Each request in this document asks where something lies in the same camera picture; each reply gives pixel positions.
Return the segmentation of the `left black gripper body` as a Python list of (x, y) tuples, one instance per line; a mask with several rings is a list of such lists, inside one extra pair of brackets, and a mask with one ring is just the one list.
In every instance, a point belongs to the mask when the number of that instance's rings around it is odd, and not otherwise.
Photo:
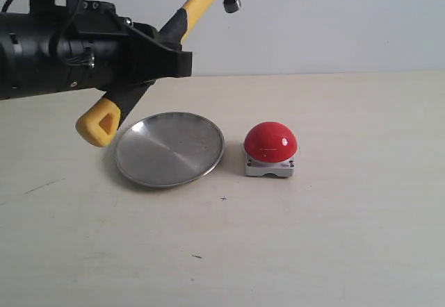
[(118, 16), (113, 4), (53, 6), (52, 11), (52, 90), (106, 90), (129, 71), (124, 60), (130, 52), (128, 28), (134, 23)]

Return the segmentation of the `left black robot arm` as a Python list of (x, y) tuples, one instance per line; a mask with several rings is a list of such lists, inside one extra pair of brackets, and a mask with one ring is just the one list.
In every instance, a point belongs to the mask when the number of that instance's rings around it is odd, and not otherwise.
[(1, 98), (142, 85), (188, 77), (192, 55), (153, 26), (97, 0), (29, 0), (1, 12)]

